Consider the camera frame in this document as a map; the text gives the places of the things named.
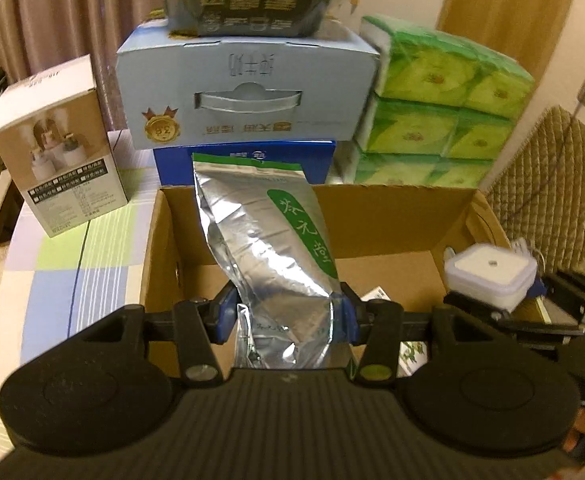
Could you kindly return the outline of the white square plug box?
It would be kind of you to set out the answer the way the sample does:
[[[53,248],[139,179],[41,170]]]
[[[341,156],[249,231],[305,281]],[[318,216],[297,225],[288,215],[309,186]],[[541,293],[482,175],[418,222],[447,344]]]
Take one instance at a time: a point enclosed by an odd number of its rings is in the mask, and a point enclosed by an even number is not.
[[[533,257],[490,244],[472,245],[444,263],[451,292],[508,313],[527,296],[536,274]]]

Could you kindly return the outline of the silver green foil pouch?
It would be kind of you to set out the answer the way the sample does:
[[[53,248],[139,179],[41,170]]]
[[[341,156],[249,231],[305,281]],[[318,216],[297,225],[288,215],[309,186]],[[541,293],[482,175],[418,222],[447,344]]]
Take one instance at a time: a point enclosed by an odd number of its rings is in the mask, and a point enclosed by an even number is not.
[[[328,366],[345,341],[342,292],[302,167],[196,154],[193,172],[204,238],[239,296],[236,365]]]

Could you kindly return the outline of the long white medicine box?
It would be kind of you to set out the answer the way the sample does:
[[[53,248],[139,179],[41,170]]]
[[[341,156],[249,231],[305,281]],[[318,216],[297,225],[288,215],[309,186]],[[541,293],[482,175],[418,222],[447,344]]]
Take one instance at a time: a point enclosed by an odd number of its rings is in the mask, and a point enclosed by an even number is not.
[[[364,301],[382,299],[390,300],[385,291],[377,286],[362,297]],[[428,362],[427,345],[423,341],[403,341],[399,345],[399,368],[397,376],[408,377],[413,375],[419,367]]]

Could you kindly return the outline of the brown cardboard box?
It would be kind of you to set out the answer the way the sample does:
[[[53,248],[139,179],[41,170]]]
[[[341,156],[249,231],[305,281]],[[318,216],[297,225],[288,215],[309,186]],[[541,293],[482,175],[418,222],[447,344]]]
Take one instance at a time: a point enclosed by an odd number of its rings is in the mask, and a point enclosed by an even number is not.
[[[475,244],[506,245],[506,235],[482,194],[461,188],[417,186],[312,186],[327,228],[339,283],[355,292],[380,286],[404,310],[428,312],[442,301],[444,253]],[[229,281],[202,231],[195,188],[161,188],[152,216],[140,301],[148,312],[212,298]],[[297,375],[342,370],[350,361],[347,336],[324,368],[239,367],[235,363],[238,322],[230,341],[212,349],[223,377],[233,368]],[[156,342],[149,359],[166,375],[179,377],[178,352]]]

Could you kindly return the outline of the beige quilted chair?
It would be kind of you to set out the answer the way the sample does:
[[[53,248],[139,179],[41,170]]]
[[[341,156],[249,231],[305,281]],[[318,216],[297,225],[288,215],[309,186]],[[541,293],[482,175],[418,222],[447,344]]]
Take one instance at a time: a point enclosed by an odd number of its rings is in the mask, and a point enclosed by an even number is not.
[[[511,240],[523,238],[548,271],[585,269],[585,125],[560,106],[539,118],[487,201]]]

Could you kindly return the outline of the checked tablecloth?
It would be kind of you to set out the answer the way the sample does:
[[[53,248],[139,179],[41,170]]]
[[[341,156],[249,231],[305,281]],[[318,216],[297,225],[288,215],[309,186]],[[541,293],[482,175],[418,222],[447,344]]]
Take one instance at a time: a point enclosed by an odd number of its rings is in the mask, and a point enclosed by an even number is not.
[[[0,286],[0,389],[20,365],[140,300],[160,181],[154,155],[135,150],[129,131],[112,131],[109,140],[125,206],[56,237],[21,209]]]

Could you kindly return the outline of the green tissue pack stack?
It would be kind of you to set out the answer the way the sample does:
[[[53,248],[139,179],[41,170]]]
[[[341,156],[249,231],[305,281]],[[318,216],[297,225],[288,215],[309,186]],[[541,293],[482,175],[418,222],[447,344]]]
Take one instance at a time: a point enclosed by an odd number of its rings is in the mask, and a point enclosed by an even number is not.
[[[335,149],[345,183],[476,188],[498,159],[535,80],[467,38],[383,15],[359,33],[379,68],[353,139]]]

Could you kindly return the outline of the light blue milk carton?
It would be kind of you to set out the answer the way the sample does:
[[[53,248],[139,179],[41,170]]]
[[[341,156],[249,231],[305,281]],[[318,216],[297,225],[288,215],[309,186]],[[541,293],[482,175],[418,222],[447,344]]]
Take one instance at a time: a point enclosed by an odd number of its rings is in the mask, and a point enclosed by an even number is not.
[[[311,37],[183,37],[138,26],[117,52],[139,150],[354,136],[378,68],[365,40],[328,20]]]

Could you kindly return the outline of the white humidifier product box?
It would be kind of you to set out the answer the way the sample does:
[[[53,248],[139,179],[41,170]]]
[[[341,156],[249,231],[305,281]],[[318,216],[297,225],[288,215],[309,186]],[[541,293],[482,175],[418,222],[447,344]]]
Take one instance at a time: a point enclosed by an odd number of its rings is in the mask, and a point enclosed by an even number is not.
[[[0,95],[0,156],[50,237],[124,206],[88,55]]]

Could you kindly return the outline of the brown curtain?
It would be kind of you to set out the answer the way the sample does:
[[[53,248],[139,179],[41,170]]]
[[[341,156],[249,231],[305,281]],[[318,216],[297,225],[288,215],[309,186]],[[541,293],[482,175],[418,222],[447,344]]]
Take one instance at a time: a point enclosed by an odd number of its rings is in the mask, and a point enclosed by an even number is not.
[[[9,81],[88,55],[102,117],[126,126],[116,52],[162,0],[0,0],[0,67]]]

